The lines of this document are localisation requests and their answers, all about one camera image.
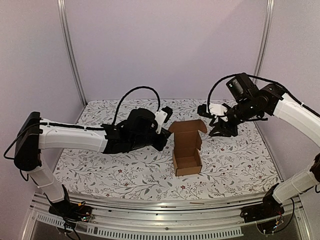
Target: floral tablecloth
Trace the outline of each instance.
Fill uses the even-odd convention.
[[[111,123],[118,100],[91,101],[78,123],[101,125]],[[234,104],[228,100],[216,103]],[[165,99],[161,107],[169,106],[173,115],[163,127],[173,121],[201,118],[197,107],[206,103],[199,99]],[[154,99],[125,100],[117,123],[126,119],[133,108],[157,109]],[[130,153],[107,155],[88,150],[65,149],[54,170],[58,181],[75,193],[113,198],[153,201],[196,200],[238,196],[264,192],[279,181],[271,157],[254,123],[238,127],[237,137],[209,137],[202,134],[200,174],[176,177],[173,166],[173,135],[162,152],[145,147]]]

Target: vertical metal pole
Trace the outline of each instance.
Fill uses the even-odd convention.
[[[253,75],[259,76],[262,68],[262,64],[264,61],[266,49],[267,49],[267,43],[268,43],[268,37],[270,33],[271,28],[271,21],[272,21],[272,14],[274,12],[274,0],[268,0],[267,6],[266,6],[266,12],[265,12],[265,19],[264,19],[264,27],[263,27],[263,33],[262,33],[262,39],[260,44],[260,50],[259,55],[254,67],[254,73]]]
[[[274,0],[267,0],[267,5],[266,5],[266,12],[265,12],[265,19],[264,19],[264,27],[263,27],[263,32],[262,32],[262,39],[261,39],[261,44],[260,44],[260,49],[259,49],[259,54],[258,58],[254,67],[254,76],[259,76],[262,68],[262,64],[265,58],[265,53],[267,49],[267,43],[268,43],[268,38],[269,38],[269,33],[270,33],[270,28],[271,28],[271,21],[272,21],[272,15],[274,12]],[[271,149],[271,146],[265,136],[263,135],[259,125],[255,122],[254,123],[256,129],[258,130],[266,149],[270,153],[271,160],[274,164],[274,167],[278,173],[279,179],[283,181],[283,176],[280,172],[279,166],[276,162],[276,159],[274,157],[273,151]]]
[[[57,0],[57,3],[58,3],[58,10],[59,10],[59,16],[60,16],[60,22],[61,22],[64,43],[65,43],[66,51],[68,54],[74,83],[75,83],[76,89],[78,91],[81,103],[85,107],[87,105],[87,100],[86,100],[86,96],[85,96],[85,91],[82,87],[79,71],[77,68],[76,58],[75,58],[74,50],[72,47],[71,36],[70,36],[70,32],[69,32],[69,27],[68,27],[65,0]]]

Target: brown box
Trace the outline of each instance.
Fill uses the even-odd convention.
[[[199,131],[207,133],[205,123],[198,120],[175,121],[169,127],[174,133],[173,165],[176,176],[198,174],[202,163],[200,152],[202,140]]]

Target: box flap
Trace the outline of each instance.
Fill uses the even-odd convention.
[[[176,132],[174,134],[174,149],[195,148],[197,146],[198,131]]]
[[[177,159],[174,151],[172,151],[172,155],[173,155],[173,167],[176,170],[178,168],[178,164],[177,164]]]
[[[201,119],[190,120],[190,121],[175,121],[169,127],[171,133],[201,131],[207,133],[207,127]]]
[[[201,139],[201,137],[200,137],[200,134],[198,133],[197,136],[196,136],[195,147],[196,147],[198,150],[201,150],[201,144],[202,144],[202,139]]]

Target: metal frame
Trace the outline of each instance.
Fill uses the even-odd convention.
[[[268,43],[268,38],[269,38],[269,33],[270,33],[270,28],[271,28],[271,21],[272,21],[272,15],[274,12],[274,0],[268,0],[267,5],[266,5],[266,12],[265,12],[265,19],[264,19],[264,27],[263,27],[263,32],[262,32],[262,39],[261,39],[261,44],[260,44],[260,50],[258,54],[258,58],[256,60],[256,64],[254,67],[254,73],[253,75],[259,76],[261,67],[264,61],[266,49],[267,49],[267,43]]]
[[[170,236],[177,236],[178,240],[184,239],[183,236],[198,236],[197,239],[202,240],[209,234],[232,231],[255,224],[255,222],[244,223],[240,217],[241,208],[260,203],[263,196],[263,193],[255,193],[216,199],[156,202],[70,193],[70,199],[73,202],[85,200],[88,205],[94,207],[92,211],[94,219],[89,223],[78,223],[79,233],[99,237],[108,233],[119,234],[119,236],[120,234],[160,236],[161,238],[158,237],[158,239],[164,240],[170,240]],[[306,224],[308,222],[301,201],[295,197],[294,203],[295,219],[300,235],[303,240],[310,240],[310,229]],[[49,206],[44,195],[38,193],[34,195],[27,220],[29,227],[25,228],[23,240],[31,239],[30,229],[33,228],[36,221],[41,222],[42,220],[42,222],[61,228],[62,218],[49,214]],[[283,206],[285,215],[292,214],[293,206],[290,200],[286,201]],[[117,238],[110,235],[106,237],[108,239]]]
[[[71,36],[70,36],[68,20],[67,20],[65,0],[57,0],[57,3],[58,3],[58,10],[59,10],[64,43],[65,43],[66,51],[68,54],[74,83],[78,91],[80,101],[82,105],[85,107],[88,104],[88,102],[85,96],[85,91],[82,87],[82,83],[81,83],[81,79],[80,79],[80,75],[79,75],[79,71],[76,63],[76,58],[75,58],[74,50],[72,47]]]
[[[64,0],[57,0],[61,27],[65,45],[72,69],[75,85],[82,105],[87,105],[87,100],[80,80],[74,51],[71,43],[71,36],[68,27],[67,14]],[[271,21],[274,9],[274,0],[267,1],[266,15],[262,39],[259,49],[254,75],[260,74],[263,59],[265,56]],[[279,178],[283,181],[269,143],[264,138],[259,126],[257,130],[264,141],[271,159],[276,167]],[[245,226],[244,220],[240,217],[241,208],[244,206],[260,203],[264,193],[247,194],[234,197],[202,199],[202,200],[176,200],[166,202],[155,202],[147,200],[133,200],[109,197],[96,197],[90,195],[70,193],[73,202],[85,200],[94,207],[95,219],[89,223],[80,223],[78,231],[85,233],[85,229],[100,228],[101,230],[129,231],[132,233],[157,233],[160,236],[172,233],[203,233],[208,231],[220,231],[230,228]],[[299,197],[294,198],[296,205],[295,217],[302,239],[311,239],[311,231]],[[291,214],[292,205],[290,201],[284,203],[286,214]],[[32,231],[39,213],[48,215],[49,203],[39,193],[34,195],[31,206],[28,210],[22,239],[30,240]]]

